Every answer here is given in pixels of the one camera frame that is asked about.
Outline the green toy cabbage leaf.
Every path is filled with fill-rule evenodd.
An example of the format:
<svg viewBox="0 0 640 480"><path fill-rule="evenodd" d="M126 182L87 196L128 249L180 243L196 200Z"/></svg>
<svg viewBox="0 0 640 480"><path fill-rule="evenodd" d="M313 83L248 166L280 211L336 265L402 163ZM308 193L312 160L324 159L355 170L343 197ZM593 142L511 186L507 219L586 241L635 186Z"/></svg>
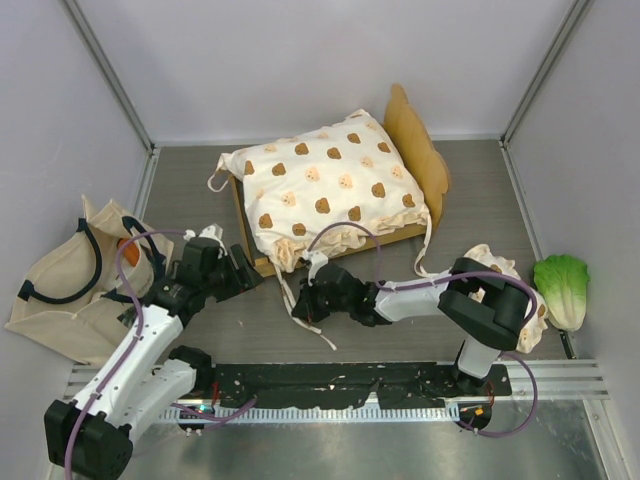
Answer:
<svg viewBox="0 0 640 480"><path fill-rule="evenodd" d="M568 254L550 255L533 269L534 283L559 330L577 331L584 322L590 282L587 264Z"/></svg>

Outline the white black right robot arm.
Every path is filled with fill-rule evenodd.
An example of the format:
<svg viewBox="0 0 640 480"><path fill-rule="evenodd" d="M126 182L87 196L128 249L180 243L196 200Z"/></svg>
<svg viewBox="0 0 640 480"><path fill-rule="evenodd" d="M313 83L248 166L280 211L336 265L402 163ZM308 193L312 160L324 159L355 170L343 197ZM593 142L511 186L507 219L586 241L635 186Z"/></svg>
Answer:
<svg viewBox="0 0 640 480"><path fill-rule="evenodd" d="M313 326L345 313L374 327L441 313L466 333L451 380L457 391L472 395L486 385L500 355L516 350L537 307L535 293L523 281L460 257L430 279L402 282L365 282L336 264L312 264L291 316Z"/></svg>

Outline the orange toy carrot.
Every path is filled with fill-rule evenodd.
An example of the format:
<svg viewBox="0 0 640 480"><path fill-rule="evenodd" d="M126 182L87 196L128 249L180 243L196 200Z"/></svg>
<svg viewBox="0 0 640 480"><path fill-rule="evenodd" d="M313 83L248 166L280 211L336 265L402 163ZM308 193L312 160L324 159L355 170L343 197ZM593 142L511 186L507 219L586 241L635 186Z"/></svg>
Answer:
<svg viewBox="0 0 640 480"><path fill-rule="evenodd" d="M117 242L117 246L119 249L123 249L122 252L122 256L124 257L124 259L132 266L135 267L140 259L140 252L139 252L139 248L137 247L136 243L127 243L127 240L124 238L121 238L118 240Z"/></svg>

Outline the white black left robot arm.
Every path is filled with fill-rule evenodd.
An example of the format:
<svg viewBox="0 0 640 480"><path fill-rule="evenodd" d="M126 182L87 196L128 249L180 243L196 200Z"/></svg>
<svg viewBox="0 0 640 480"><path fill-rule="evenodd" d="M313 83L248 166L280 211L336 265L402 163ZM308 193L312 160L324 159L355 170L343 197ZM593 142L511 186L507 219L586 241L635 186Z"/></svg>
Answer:
<svg viewBox="0 0 640 480"><path fill-rule="evenodd" d="M200 349L180 346L163 365L156 360L208 299L225 301L262 281L240 245L188 240L174 272L133 299L135 320L104 366L71 401L45 412L50 461L66 478L119 478L162 410L184 395L203 398L214 384L212 358Z"/></svg>

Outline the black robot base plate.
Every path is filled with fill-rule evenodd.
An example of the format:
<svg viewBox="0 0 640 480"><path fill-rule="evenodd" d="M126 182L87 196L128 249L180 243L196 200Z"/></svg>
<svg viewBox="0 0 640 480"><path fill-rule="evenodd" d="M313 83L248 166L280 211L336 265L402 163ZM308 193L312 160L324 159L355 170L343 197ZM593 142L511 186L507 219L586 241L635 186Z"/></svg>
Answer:
<svg viewBox="0 0 640 480"><path fill-rule="evenodd" d="M446 399L508 397L507 368L495 364L485 380L472 380L437 362L219 364L213 388L223 407L249 400L262 409L344 410L375 394L383 409L440 407Z"/></svg>

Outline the beige canvas tote bag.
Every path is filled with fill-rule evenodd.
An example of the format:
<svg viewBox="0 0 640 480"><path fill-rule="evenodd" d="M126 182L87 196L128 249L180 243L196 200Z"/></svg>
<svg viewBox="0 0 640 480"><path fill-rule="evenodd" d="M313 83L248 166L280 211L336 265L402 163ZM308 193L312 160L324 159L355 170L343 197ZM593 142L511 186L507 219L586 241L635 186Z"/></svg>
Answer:
<svg viewBox="0 0 640 480"><path fill-rule="evenodd" d="M166 236L137 240L132 267L117 242L151 227L111 200L97 209L83 197L84 216L64 244L32 266L5 328L75 362L102 366L129 331L135 312L123 286L142 297L167 272L174 250Z"/></svg>

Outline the small bear print pillow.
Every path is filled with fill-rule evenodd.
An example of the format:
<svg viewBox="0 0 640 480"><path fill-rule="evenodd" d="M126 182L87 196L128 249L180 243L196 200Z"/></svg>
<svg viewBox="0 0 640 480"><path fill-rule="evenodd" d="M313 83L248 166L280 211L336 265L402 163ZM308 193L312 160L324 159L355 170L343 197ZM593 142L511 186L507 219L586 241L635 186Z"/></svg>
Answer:
<svg viewBox="0 0 640 480"><path fill-rule="evenodd" d="M518 280L520 275L515 269L516 262L503 256L494 255L487 244L478 244L470 248L465 257L471 258L490 269L503 273ZM543 333L548 329L547 318L549 310L543 297L533 290L536 297L537 310L532 318L521 329L516 350L519 353L529 354L540 343Z"/></svg>

